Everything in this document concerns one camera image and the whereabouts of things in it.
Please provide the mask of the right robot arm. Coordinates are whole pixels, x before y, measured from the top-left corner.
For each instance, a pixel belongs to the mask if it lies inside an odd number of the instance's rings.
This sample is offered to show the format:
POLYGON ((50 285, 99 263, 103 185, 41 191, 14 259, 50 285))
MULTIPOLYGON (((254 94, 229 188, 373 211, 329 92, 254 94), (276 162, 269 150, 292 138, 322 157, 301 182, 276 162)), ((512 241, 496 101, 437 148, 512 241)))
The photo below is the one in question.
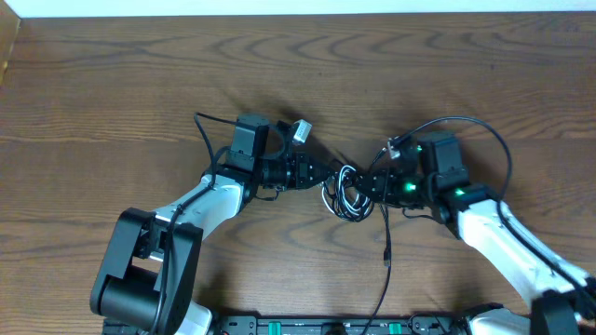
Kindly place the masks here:
POLYGON ((469 179, 452 132, 394 138, 387 149, 396 167, 356 180, 377 204, 429 208, 431 218, 476 249, 506 278, 530 309, 516 315, 486 304, 453 323, 453 334, 577 334, 595 318, 595 278, 542 243, 488 185, 469 179))

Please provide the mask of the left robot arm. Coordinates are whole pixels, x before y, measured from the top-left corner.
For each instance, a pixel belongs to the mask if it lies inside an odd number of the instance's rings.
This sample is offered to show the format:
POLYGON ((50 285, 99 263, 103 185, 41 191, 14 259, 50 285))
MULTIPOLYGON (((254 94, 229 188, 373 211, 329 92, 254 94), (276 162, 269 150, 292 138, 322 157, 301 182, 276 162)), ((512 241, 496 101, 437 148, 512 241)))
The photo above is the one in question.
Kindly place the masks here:
POLYGON ((247 114, 232 125, 231 145, 208 150, 210 166, 195 188, 164 207, 120 214, 90 292, 92 313, 132 334, 209 333, 212 312, 192 300, 202 241, 259 189, 309 189, 333 174, 296 151, 311 130, 305 120, 273 124, 247 114))

